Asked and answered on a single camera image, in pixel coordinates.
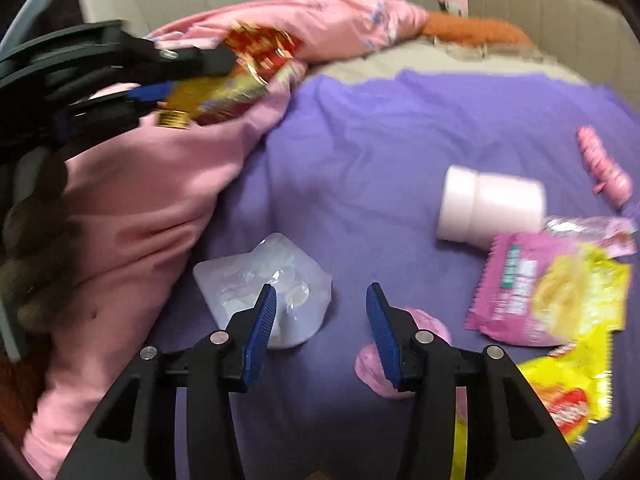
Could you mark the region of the gloved left hand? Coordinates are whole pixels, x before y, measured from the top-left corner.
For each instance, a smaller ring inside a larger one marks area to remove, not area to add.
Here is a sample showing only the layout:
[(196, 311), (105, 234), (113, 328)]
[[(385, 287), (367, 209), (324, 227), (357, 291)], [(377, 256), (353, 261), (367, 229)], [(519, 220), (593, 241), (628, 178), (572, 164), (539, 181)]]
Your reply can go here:
[(1, 348), (12, 362), (49, 333), (70, 300), (78, 225), (63, 157), (45, 148), (1, 164)]

